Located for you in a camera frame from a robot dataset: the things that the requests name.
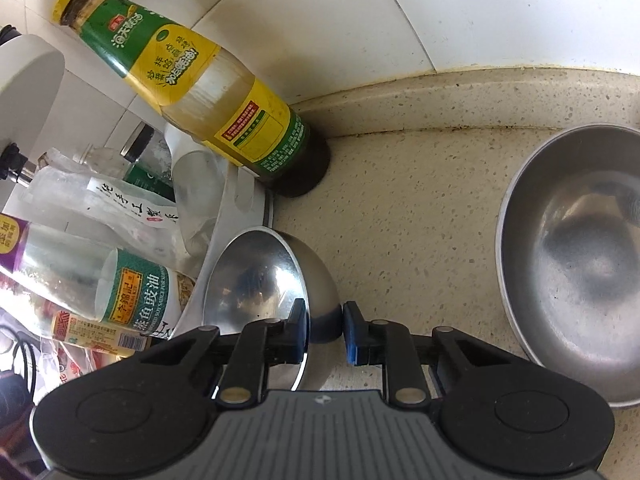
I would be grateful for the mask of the clear plastic bag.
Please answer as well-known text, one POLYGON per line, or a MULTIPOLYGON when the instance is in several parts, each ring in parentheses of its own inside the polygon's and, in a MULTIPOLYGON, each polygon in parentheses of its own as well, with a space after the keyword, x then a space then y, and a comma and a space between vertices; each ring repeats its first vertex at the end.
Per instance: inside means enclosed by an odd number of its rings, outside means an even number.
POLYGON ((35 402, 73 379, 132 356, 145 339, 95 323, 46 301, 36 307, 39 337, 35 402))

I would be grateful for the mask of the white rotating spice rack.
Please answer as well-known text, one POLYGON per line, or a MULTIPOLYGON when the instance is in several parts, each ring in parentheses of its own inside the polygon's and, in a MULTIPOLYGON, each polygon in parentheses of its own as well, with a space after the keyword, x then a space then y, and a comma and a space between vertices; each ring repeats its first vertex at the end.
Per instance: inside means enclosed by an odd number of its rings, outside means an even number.
MULTIPOLYGON (((22 153, 16 144, 35 143, 58 94, 65 63, 62 53, 35 35, 22 35, 10 27, 1 38, 1 203, 9 199, 14 186, 27 188, 36 182, 42 190, 58 175, 43 171, 22 153)), ((204 296, 213 268, 224 248, 243 230, 272 223, 272 199, 248 172, 225 164, 224 189, 207 252, 194 260, 198 279, 186 316, 178 323, 180 333, 202 322, 204 296)), ((159 195, 121 180, 100 177, 77 170, 85 184, 96 183, 96 191, 85 185, 76 194, 57 203, 80 214, 93 211, 80 202, 81 196, 94 198, 101 205, 96 217, 105 222, 115 217, 112 230, 135 250, 164 266, 169 258, 183 251, 176 206, 159 195)))

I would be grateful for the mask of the small steel bowl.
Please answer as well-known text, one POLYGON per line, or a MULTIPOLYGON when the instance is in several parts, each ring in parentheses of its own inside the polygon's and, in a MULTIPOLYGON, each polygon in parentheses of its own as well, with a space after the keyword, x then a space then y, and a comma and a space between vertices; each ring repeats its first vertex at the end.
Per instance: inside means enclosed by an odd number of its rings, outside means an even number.
POLYGON ((283 320, 298 298, 305 300, 309 318, 305 359, 273 367, 268 387, 319 390, 337 359, 343 312, 329 270, 298 238, 265 226, 237 235, 214 265, 203 321, 224 335, 236 334, 250 322, 283 320))

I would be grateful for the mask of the clear liquor bottle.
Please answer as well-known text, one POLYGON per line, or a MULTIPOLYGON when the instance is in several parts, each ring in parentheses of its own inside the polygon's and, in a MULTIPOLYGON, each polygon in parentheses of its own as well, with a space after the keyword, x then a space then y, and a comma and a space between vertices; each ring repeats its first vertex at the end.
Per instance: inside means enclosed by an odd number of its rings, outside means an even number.
POLYGON ((59 206, 110 229, 134 254, 195 275, 204 258, 184 246, 178 209, 145 188, 79 165, 55 148, 40 157, 27 193, 36 203, 59 206))

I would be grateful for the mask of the fish soy sauce bottle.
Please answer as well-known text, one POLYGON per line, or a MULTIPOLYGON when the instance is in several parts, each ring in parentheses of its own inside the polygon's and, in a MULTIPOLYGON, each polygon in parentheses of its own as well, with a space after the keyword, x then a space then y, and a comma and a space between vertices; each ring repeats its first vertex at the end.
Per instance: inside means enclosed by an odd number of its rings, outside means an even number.
POLYGON ((125 249, 8 214, 1 272, 82 318, 164 339, 194 289, 192 278, 125 249))

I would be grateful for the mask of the green yellow oil bottle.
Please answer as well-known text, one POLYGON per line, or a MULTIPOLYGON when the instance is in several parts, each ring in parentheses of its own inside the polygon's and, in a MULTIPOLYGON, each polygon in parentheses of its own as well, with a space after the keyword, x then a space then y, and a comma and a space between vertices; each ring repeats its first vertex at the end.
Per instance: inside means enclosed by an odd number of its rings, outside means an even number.
POLYGON ((324 135, 213 40, 130 0, 56 0, 52 20, 73 29, 168 124, 272 192, 302 196, 326 175, 324 135))

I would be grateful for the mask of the large steel bowl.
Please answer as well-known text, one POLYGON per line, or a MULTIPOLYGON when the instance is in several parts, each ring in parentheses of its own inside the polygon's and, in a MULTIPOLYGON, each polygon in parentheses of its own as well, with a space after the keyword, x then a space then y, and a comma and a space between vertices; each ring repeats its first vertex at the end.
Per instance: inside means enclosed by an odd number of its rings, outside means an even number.
POLYGON ((529 359, 638 404, 638 130, 580 126, 536 148, 504 194, 496 267, 529 359))

